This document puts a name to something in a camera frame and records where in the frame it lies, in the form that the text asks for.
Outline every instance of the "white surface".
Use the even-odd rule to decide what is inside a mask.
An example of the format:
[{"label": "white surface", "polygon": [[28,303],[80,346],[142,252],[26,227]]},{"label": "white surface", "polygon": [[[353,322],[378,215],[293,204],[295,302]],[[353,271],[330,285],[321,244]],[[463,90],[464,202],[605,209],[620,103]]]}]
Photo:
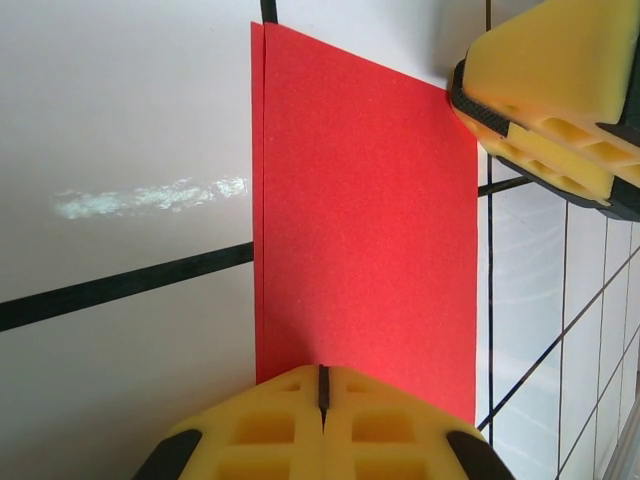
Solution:
[{"label": "white surface", "polygon": [[252,269],[0,335],[0,478],[131,478],[173,424],[252,386]]},{"label": "white surface", "polygon": [[495,401],[562,329],[566,202],[537,185],[494,196]]},{"label": "white surface", "polygon": [[638,376],[638,337],[627,350],[622,360],[622,389],[620,391],[620,422],[618,437],[622,434],[624,424],[629,418],[633,402],[636,400],[636,379]]},{"label": "white surface", "polygon": [[595,478],[601,479],[618,441],[622,369],[618,368],[598,404],[596,428]]},{"label": "white surface", "polygon": [[250,241],[259,2],[6,0],[0,301]]},{"label": "white surface", "polygon": [[[560,417],[561,464],[567,458],[598,399],[601,318],[602,296],[578,320],[564,339],[562,415]],[[593,457],[593,451],[590,452],[589,457]]]},{"label": "white surface", "polygon": [[491,178],[493,183],[501,182],[503,180],[511,180],[512,178],[521,177],[518,172],[510,169],[509,167],[500,163],[499,160],[493,159],[493,165],[491,167]]},{"label": "white surface", "polygon": [[555,477],[559,401],[556,348],[494,420],[494,448],[518,480]]},{"label": "white surface", "polygon": [[631,222],[607,220],[607,253],[605,279],[611,276],[629,258],[631,253]]},{"label": "white surface", "polygon": [[491,0],[491,26],[495,28],[540,3],[542,0]]},{"label": "white surface", "polygon": [[600,394],[613,375],[624,351],[628,273],[629,268],[625,267],[604,291],[600,343]]},{"label": "white surface", "polygon": [[489,297],[487,198],[478,199],[478,330],[476,337],[476,425],[489,414]]},{"label": "white surface", "polygon": [[278,22],[444,88],[485,31],[485,0],[278,0]]},{"label": "white surface", "polygon": [[560,480],[590,480],[593,478],[593,451],[596,442],[596,417],[589,420],[589,424],[580,436],[576,448],[567,460],[560,473]]},{"label": "white surface", "polygon": [[602,288],[606,220],[600,212],[569,205],[565,324]]}]

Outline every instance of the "black line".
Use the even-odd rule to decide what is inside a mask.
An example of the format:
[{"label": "black line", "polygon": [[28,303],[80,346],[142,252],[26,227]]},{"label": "black line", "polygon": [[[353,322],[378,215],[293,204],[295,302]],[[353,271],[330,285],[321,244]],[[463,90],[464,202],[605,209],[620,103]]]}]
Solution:
[{"label": "black line", "polygon": [[525,177],[512,178],[510,180],[503,180],[496,183],[487,183],[487,185],[478,187],[478,197],[484,197],[493,193],[504,192],[505,190],[510,190],[512,188],[527,185],[529,183],[531,183],[531,180]]},{"label": "black line", "polygon": [[260,0],[262,23],[278,23],[278,8],[276,0]]},{"label": "black line", "polygon": [[600,401],[602,400],[602,398],[604,397],[604,394],[606,393],[607,389],[609,388],[609,385],[611,384],[611,382],[613,381],[613,377],[616,376],[616,372],[618,371],[618,368],[620,368],[620,364],[624,361],[624,357],[627,354],[627,351],[629,350],[629,348],[631,347],[631,344],[636,340],[636,337],[638,336],[638,332],[640,332],[640,326],[638,326],[635,330],[635,332],[633,333],[633,336],[631,337],[631,341],[629,342],[629,345],[627,345],[627,347],[624,349],[624,352],[622,354],[622,358],[620,360],[618,360],[618,363],[616,365],[616,368],[613,369],[613,374],[609,377],[609,380],[607,381],[607,384],[604,386],[604,389],[602,390],[602,394],[598,394],[598,398],[596,400],[596,404],[593,406],[593,408],[591,409],[591,413],[589,413],[589,416],[587,417],[587,421],[584,422],[584,425],[582,426],[582,429],[580,430],[580,433],[578,433],[578,437],[576,438],[576,440],[573,442],[573,445],[571,446],[571,448],[569,449],[569,453],[567,454],[567,458],[564,459],[564,462],[562,463],[562,466],[560,467],[560,473],[562,473],[562,470],[564,470],[564,467],[567,465],[567,462],[569,461],[569,459],[571,458],[571,454],[573,453],[573,451],[576,449],[576,446],[578,445],[578,442],[580,441],[580,438],[582,437],[582,434],[584,433],[584,431],[587,429],[587,426],[589,425],[589,422],[591,421],[591,418],[593,417],[593,415],[596,413],[598,405],[600,404]]},{"label": "black line", "polygon": [[[566,323],[566,308],[567,308],[567,245],[569,235],[569,202],[565,202],[564,211],[564,266],[562,273],[562,329],[564,330]],[[560,475],[560,446],[562,445],[562,381],[564,371],[564,337],[560,340],[560,395],[558,396],[558,466],[557,472]]]},{"label": "black line", "polygon": [[567,325],[567,327],[562,331],[562,333],[551,343],[551,345],[549,345],[549,347],[547,347],[547,349],[542,353],[542,355],[540,355],[538,360],[536,360],[534,364],[531,365],[531,367],[529,367],[529,370],[527,370],[527,372],[520,378],[520,380],[518,380],[516,384],[513,387],[511,387],[511,390],[509,390],[509,392],[504,396],[504,398],[500,400],[500,402],[496,405],[493,411],[489,413],[487,418],[485,418],[482,422],[480,422],[480,424],[478,425],[478,430],[484,429],[488,424],[493,422],[493,418],[500,412],[500,410],[504,408],[507,402],[511,400],[511,398],[516,394],[516,392],[520,390],[520,387],[524,385],[524,383],[529,379],[529,377],[531,377],[533,372],[535,372],[538,369],[538,367],[542,364],[542,362],[544,362],[544,360],[551,354],[553,349],[558,346],[558,344],[562,341],[562,339],[573,329],[573,327],[575,327],[576,323],[578,323],[578,321],[584,316],[587,310],[589,310],[589,308],[596,302],[598,297],[602,295],[602,292],[605,291],[605,289],[618,276],[618,274],[629,264],[629,262],[631,262],[631,260],[638,253],[638,251],[640,251],[640,247],[636,248],[633,254],[627,259],[627,261],[624,262],[622,266],[618,268],[618,270],[616,270],[616,272],[603,285],[603,287],[595,294],[595,296],[591,300],[589,300],[589,302],[584,306],[582,310],[580,310],[578,315],[576,315],[576,318],[574,318],[571,321],[571,323]]},{"label": "black line", "polygon": [[0,303],[0,332],[235,267],[253,242]]},{"label": "black line", "polygon": [[486,30],[487,32],[488,32],[489,30],[491,30],[491,26],[492,26],[492,25],[491,25],[491,23],[492,23],[492,22],[491,22],[491,10],[492,10],[492,7],[491,7],[491,0],[487,0],[487,3],[486,3],[486,12],[485,12],[485,18],[486,18],[486,20],[485,20],[485,30]]},{"label": "black line", "polygon": [[318,408],[322,417],[322,431],[327,420],[327,410],[331,407],[331,384],[329,382],[329,367],[320,365],[318,369]]},{"label": "black line", "polygon": [[[629,235],[629,255],[633,248],[633,224],[631,224],[631,234]],[[624,297],[624,330],[622,330],[622,380],[624,380],[624,351],[627,344],[627,312],[629,311],[629,281],[631,280],[631,265],[627,269],[627,292]],[[618,433],[620,433],[620,414],[622,410],[622,381],[620,382],[620,398],[618,402]]]},{"label": "black line", "polygon": [[[603,286],[603,293],[602,293],[602,303],[600,304],[600,340],[598,342],[598,378],[596,379],[596,392],[597,395],[600,395],[600,365],[602,363],[602,326],[604,324],[604,301],[605,301],[605,295],[606,293],[604,293],[604,288],[606,288],[605,285],[605,279],[607,278],[607,246],[609,245],[609,219],[607,218],[606,222],[605,222],[605,234],[604,234],[604,262],[602,264],[602,286]],[[595,405],[595,412],[596,412],[596,438],[598,437],[598,404],[600,402],[596,402]],[[596,471],[596,445],[593,445],[593,471]]]},{"label": "black line", "polygon": [[[487,182],[493,184],[493,159],[487,154]],[[493,413],[493,195],[487,196],[487,317],[489,331],[489,415]],[[489,445],[493,446],[493,421],[489,423]]]}]

